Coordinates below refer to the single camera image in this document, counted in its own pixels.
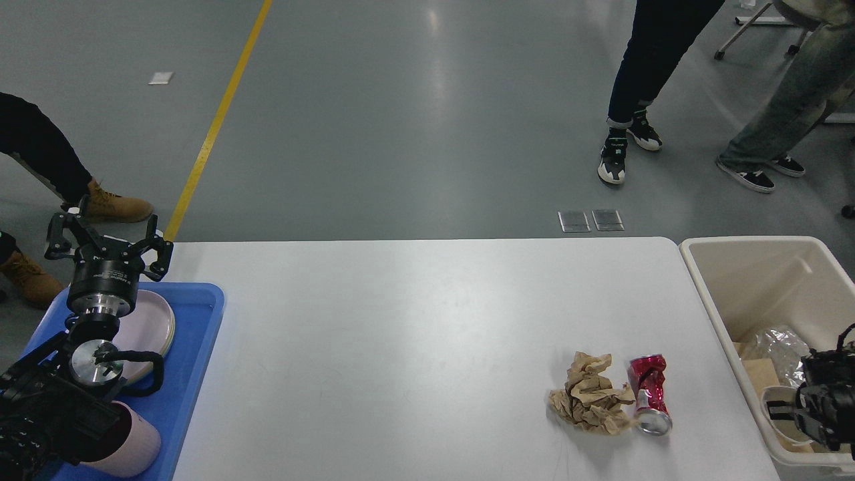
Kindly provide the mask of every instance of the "blue tray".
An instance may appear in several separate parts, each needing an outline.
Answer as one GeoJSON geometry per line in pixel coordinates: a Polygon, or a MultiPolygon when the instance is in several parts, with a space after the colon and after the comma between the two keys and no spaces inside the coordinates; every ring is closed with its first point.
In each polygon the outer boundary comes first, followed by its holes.
{"type": "MultiPolygon", "coordinates": [[[[213,284],[197,282],[141,282],[139,288],[163,296],[175,313],[175,335],[164,362],[163,387],[148,397],[125,397],[134,411],[154,425],[161,435],[161,450],[155,462],[133,478],[116,478],[86,466],[54,462],[46,466],[39,480],[53,481],[169,481],[175,472],[184,435],[190,424],[196,397],[202,387],[208,359],[220,329],[225,296],[213,284]]],[[[24,353],[30,352],[61,330],[71,313],[66,307],[68,290],[56,297],[30,339],[24,353]]],[[[152,375],[140,379],[136,387],[151,384],[152,375]]]]}

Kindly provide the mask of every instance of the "black sneaker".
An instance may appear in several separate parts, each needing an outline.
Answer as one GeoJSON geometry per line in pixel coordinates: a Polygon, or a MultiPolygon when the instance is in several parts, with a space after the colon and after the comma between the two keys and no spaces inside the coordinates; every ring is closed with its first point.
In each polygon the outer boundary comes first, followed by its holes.
{"type": "Polygon", "coordinates": [[[737,182],[754,192],[772,193],[775,190],[775,183],[762,170],[739,172],[728,167],[721,160],[716,160],[716,165],[719,169],[724,170],[726,174],[736,179],[737,182]]]}
{"type": "Polygon", "coordinates": [[[599,167],[597,174],[603,182],[623,184],[624,166],[627,158],[627,138],[609,137],[599,151],[599,167]]]}
{"type": "Polygon", "coordinates": [[[642,149],[658,151],[662,148],[662,138],[647,121],[647,109],[638,110],[633,114],[633,125],[627,130],[642,149]]]}
{"type": "Polygon", "coordinates": [[[805,174],[805,168],[800,163],[793,160],[792,157],[784,154],[778,158],[773,158],[767,164],[772,168],[790,177],[801,177],[805,174]]]}

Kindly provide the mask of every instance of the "aluminum can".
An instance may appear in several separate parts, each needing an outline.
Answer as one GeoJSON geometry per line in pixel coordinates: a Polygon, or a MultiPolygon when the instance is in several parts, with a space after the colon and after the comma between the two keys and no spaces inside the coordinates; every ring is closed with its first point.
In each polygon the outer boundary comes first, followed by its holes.
{"type": "Polygon", "coordinates": [[[635,418],[647,434],[664,436],[671,431],[671,416],[665,406],[665,358],[662,354],[629,361],[629,383],[635,392],[635,418]]]}

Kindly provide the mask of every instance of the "trash bin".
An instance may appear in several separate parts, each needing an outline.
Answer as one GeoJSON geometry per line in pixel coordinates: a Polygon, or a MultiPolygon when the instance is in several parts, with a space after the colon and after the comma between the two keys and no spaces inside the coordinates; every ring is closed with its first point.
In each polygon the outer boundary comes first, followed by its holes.
{"type": "Polygon", "coordinates": [[[818,239],[795,236],[687,239],[680,251],[781,478],[855,476],[848,453],[783,448],[733,344],[785,324],[810,347],[834,349],[855,322],[855,284],[831,251],[818,239]]]}

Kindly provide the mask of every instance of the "sneaker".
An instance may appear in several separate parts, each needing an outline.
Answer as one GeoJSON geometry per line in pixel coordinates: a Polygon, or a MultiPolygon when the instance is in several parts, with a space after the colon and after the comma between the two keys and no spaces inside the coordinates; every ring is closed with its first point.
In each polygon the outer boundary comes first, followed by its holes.
{"type": "Polygon", "coordinates": [[[775,183],[762,170],[739,172],[738,170],[731,169],[722,163],[721,160],[716,160],[716,165],[726,174],[736,179],[737,182],[754,192],[772,193],[775,190],[775,183]]]}
{"type": "Polygon", "coordinates": [[[0,264],[0,273],[21,291],[27,302],[40,309],[47,309],[62,291],[59,281],[20,251],[13,252],[9,260],[0,264]]]}
{"type": "Polygon", "coordinates": [[[635,143],[646,151],[658,151],[662,148],[662,138],[647,121],[647,109],[633,114],[633,125],[627,129],[632,134],[635,143]]]}
{"type": "Polygon", "coordinates": [[[805,174],[805,168],[792,157],[784,154],[778,158],[773,158],[767,164],[772,168],[790,177],[801,177],[805,174]]]}
{"type": "MultiPolygon", "coordinates": [[[[85,218],[89,222],[138,223],[154,211],[154,206],[142,199],[122,197],[103,190],[95,179],[86,187],[89,190],[89,205],[85,218]]],[[[62,204],[64,211],[70,207],[73,205],[62,204]]]]}
{"type": "Polygon", "coordinates": [[[627,138],[609,137],[599,151],[597,174],[603,182],[623,184],[624,161],[627,158],[627,138]]]}

